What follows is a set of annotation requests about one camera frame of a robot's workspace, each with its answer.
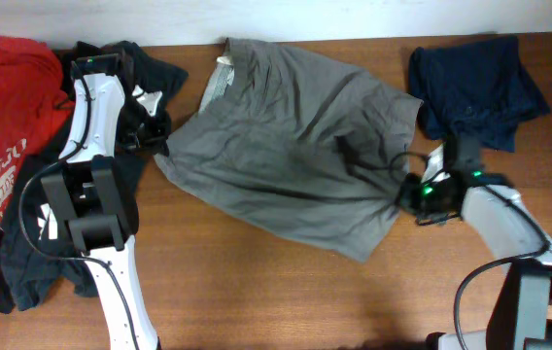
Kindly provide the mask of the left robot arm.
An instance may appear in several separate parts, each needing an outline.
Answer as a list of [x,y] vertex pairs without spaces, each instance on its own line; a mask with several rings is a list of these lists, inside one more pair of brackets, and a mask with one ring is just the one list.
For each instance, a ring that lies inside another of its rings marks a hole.
[[59,232],[91,274],[113,349],[158,349],[135,261],[139,211],[116,151],[160,151],[170,133],[157,111],[160,93],[136,82],[125,52],[71,63],[76,104],[58,161],[40,182]]

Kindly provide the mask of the grey shorts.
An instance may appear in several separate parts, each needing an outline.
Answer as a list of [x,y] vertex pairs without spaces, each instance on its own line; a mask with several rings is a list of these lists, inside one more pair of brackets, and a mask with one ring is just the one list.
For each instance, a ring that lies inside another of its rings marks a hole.
[[421,107],[359,66],[230,38],[155,163],[232,217],[365,262],[397,219]]

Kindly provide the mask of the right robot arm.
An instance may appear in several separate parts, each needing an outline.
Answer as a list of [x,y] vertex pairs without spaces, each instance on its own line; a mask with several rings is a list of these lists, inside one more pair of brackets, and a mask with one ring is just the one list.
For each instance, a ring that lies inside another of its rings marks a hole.
[[[451,333],[431,333],[430,349],[552,349],[552,237],[502,174],[488,173],[472,136],[451,136],[421,157],[423,174],[399,180],[396,204],[418,226],[459,219],[472,227],[493,260],[470,272],[454,296]],[[487,326],[465,332],[461,303],[480,274],[503,267],[505,278]]]

